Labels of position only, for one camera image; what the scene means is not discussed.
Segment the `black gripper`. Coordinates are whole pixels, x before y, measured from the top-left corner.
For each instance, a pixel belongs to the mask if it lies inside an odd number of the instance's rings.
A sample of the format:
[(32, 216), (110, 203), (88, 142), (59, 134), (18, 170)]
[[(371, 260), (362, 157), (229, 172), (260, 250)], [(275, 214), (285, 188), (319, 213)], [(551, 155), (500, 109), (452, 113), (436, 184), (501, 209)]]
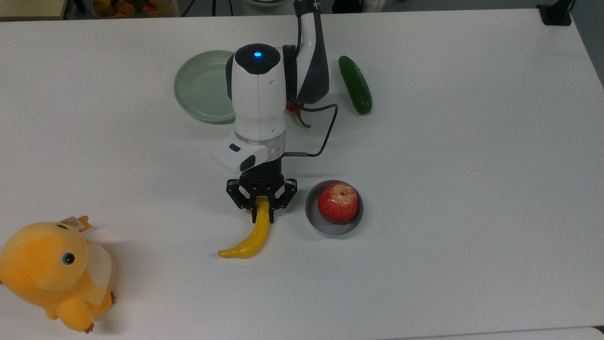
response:
[(274, 211), (285, 209), (298, 191), (293, 178), (284, 178), (282, 159), (259, 164), (243, 172), (239, 179), (227, 181), (226, 193), (239, 209), (250, 211), (252, 222), (257, 220), (257, 197), (269, 192), (269, 221), (274, 223)]

